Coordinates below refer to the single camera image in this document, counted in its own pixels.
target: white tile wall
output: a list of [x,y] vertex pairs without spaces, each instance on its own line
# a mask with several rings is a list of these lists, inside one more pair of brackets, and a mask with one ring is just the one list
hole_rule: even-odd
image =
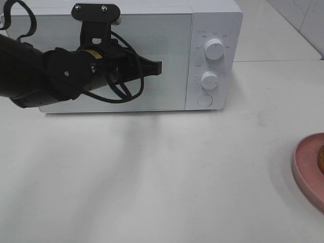
[[295,29],[300,30],[311,0],[268,0]]
[[324,57],[324,0],[311,1],[300,32]]

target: microwave knob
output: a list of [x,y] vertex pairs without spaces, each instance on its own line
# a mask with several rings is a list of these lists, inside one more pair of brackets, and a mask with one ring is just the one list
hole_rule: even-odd
[[207,41],[204,49],[206,57],[210,60],[220,59],[224,55],[224,43],[219,38],[213,38]]
[[213,90],[218,85],[218,77],[214,72],[205,72],[200,77],[200,83],[203,89],[205,90]]

